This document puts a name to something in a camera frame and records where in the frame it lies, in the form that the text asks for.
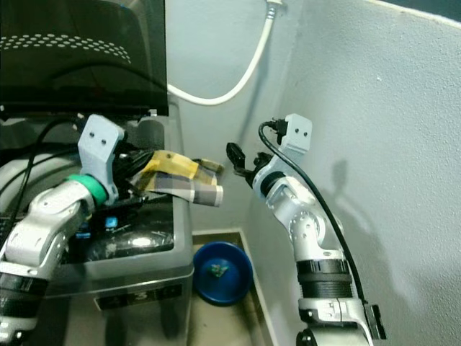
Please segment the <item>blue bowl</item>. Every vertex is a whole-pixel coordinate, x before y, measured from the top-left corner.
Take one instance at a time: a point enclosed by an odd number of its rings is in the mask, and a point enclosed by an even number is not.
[[[229,306],[241,300],[253,283],[253,267],[245,252],[234,244],[214,241],[194,256],[194,287],[214,305]]]

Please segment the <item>green ring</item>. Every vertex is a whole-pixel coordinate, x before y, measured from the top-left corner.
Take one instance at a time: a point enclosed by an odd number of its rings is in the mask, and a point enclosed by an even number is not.
[[[74,180],[86,187],[97,205],[101,205],[108,198],[107,192],[101,183],[89,175],[72,174],[69,175],[66,180]]]

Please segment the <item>printed number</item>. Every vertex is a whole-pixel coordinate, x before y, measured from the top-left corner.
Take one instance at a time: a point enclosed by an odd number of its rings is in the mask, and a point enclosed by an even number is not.
[[[147,299],[147,292],[135,293],[135,300],[143,301],[144,299]]]

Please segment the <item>label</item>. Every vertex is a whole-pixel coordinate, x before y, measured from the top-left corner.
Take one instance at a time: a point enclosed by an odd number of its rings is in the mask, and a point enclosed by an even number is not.
[[[154,290],[142,290],[134,293],[120,294],[97,298],[94,301],[99,310],[119,309],[126,306],[150,303],[152,301],[161,301],[164,299],[180,297],[182,294],[182,285],[170,285]]]

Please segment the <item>plaid cloth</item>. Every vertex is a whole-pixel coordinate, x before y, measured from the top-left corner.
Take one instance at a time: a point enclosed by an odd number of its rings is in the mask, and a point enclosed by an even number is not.
[[[189,202],[219,207],[224,190],[218,178],[224,168],[213,161],[188,157],[160,150],[152,155],[131,183],[141,191],[166,193]]]

